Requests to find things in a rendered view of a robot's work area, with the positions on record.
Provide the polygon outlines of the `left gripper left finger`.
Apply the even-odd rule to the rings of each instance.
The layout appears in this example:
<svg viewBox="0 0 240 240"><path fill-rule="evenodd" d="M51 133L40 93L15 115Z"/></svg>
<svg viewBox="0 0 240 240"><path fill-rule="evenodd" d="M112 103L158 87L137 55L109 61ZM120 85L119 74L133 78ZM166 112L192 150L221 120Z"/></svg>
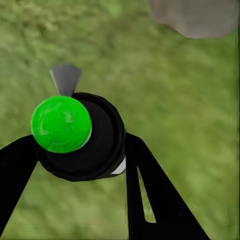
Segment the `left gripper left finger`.
<svg viewBox="0 0 240 240"><path fill-rule="evenodd" d="M0 236L39 161L33 142L31 134L0 149Z"/></svg>

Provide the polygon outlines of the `pesticide atomizer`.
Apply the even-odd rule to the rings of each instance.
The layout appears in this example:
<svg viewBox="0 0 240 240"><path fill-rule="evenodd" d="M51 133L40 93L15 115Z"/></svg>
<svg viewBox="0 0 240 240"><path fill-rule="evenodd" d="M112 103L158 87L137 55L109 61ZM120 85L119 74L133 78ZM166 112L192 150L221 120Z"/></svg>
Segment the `pesticide atomizer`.
<svg viewBox="0 0 240 240"><path fill-rule="evenodd" d="M50 74L59 96L33 112L31 132L36 157L56 177L83 182L116 177L126 170L126 131L104 97L77 92L79 68L60 64Z"/></svg>

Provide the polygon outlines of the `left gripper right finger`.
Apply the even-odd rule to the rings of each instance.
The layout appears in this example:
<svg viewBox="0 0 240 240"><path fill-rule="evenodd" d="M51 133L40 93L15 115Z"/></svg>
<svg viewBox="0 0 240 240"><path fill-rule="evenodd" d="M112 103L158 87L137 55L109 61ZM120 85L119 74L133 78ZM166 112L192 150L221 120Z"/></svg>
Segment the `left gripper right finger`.
<svg viewBox="0 0 240 240"><path fill-rule="evenodd" d="M129 240L210 240L145 144L125 135ZM145 220L140 171L156 223Z"/></svg>

